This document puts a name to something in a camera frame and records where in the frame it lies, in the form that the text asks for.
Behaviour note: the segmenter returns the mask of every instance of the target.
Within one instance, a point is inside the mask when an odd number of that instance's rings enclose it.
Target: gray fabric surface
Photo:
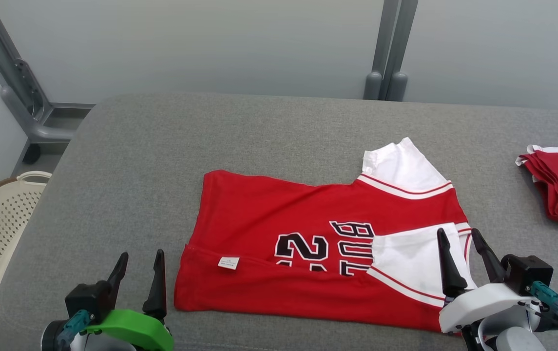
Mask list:
[[[168,317],[178,350],[463,350],[460,338],[378,325],[172,306],[202,176],[213,169],[306,184],[350,183],[363,150],[410,136],[457,188],[470,224],[499,256],[555,267],[558,224],[543,214],[528,144],[558,146],[558,111],[329,98],[146,94],[113,97],[87,116],[63,155],[0,287],[0,346],[36,350],[76,284],[107,278],[130,254],[118,308],[141,310],[157,249],[167,258]],[[486,273],[471,257],[477,284]],[[539,336],[558,349],[558,331]]]

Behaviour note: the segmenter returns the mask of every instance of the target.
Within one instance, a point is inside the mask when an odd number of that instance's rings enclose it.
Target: care label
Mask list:
[[[238,261],[239,257],[223,257],[218,262],[218,266],[235,270],[238,267]]]

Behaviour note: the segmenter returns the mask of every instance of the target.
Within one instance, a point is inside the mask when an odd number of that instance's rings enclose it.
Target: printed number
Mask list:
[[[309,264],[309,270],[312,272],[326,272],[326,268],[321,264]]]
[[[328,242],[325,237],[314,235],[312,249],[300,233],[279,235],[279,240],[277,240],[274,248],[274,255],[294,258],[294,247],[303,260],[321,261],[328,257]]]

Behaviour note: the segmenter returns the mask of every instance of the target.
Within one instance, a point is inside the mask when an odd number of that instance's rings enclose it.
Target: floor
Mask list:
[[[49,127],[64,127],[76,129],[85,118],[89,110],[85,109],[54,109],[49,119],[45,122],[45,126]],[[66,149],[67,144],[41,144],[40,158],[31,165],[21,163],[16,167],[15,174],[17,176],[27,171],[46,171],[53,173]]]

